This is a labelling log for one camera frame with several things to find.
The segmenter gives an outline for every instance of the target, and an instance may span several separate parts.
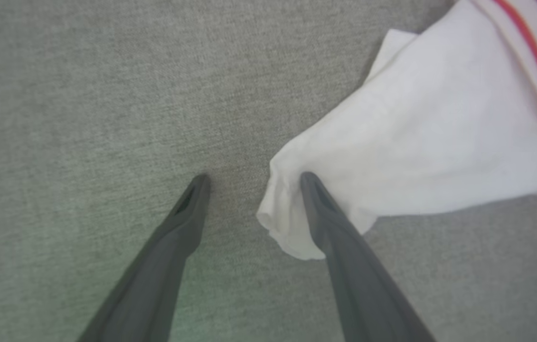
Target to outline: white cloth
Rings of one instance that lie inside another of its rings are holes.
[[[537,193],[537,93],[498,29],[459,1],[419,36],[390,31],[368,81],[270,162],[257,212],[283,251],[323,258],[299,177],[313,171],[364,233]]]

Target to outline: red stripe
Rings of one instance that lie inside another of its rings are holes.
[[[513,8],[513,6],[509,5],[505,0],[494,0],[497,4],[499,4],[500,7],[509,15],[509,18],[514,22],[514,24],[518,27],[519,32],[524,37],[526,43],[528,44],[528,47],[532,51],[532,54],[535,57],[535,61],[537,64],[537,43],[536,39],[532,35],[532,32],[529,30],[528,25],[526,24],[524,18],[522,18],[519,13]]]

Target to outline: white and red garment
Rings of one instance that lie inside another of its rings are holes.
[[[421,35],[391,30],[360,89],[270,162],[257,212],[281,248],[323,258],[299,177],[359,232],[537,194],[537,0],[461,0]]]

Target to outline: gray fabric surface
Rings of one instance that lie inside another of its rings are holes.
[[[0,342],[73,341],[188,181],[213,179],[175,342],[340,342],[323,262],[254,218],[268,161],[448,0],[0,0]],[[537,198],[379,221],[440,341],[537,341]]]

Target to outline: towel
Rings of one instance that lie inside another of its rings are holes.
[[[511,13],[534,19],[524,31]],[[361,234],[380,216],[537,194],[536,18],[533,0],[461,0],[421,35],[389,31],[360,89],[272,158],[261,225],[289,255],[324,258],[304,171]]]

